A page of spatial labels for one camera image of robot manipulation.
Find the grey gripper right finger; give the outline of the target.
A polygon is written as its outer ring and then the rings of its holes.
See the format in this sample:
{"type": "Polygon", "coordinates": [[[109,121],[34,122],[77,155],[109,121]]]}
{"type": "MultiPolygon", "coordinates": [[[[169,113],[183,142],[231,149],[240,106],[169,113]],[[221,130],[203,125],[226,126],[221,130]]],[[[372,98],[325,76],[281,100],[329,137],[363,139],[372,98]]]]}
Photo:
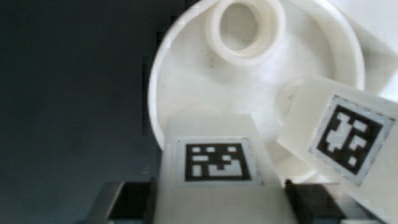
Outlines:
{"type": "Polygon", "coordinates": [[[285,192],[299,224],[340,224],[347,216],[324,185],[286,180],[285,192]]]}

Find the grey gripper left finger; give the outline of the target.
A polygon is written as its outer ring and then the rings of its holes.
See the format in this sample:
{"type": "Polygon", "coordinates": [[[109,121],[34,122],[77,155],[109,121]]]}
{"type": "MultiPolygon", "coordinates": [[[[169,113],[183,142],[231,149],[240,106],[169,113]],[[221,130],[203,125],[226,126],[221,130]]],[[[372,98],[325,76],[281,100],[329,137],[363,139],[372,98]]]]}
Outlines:
{"type": "Polygon", "coordinates": [[[157,182],[107,183],[77,224],[153,224],[157,182]]]}

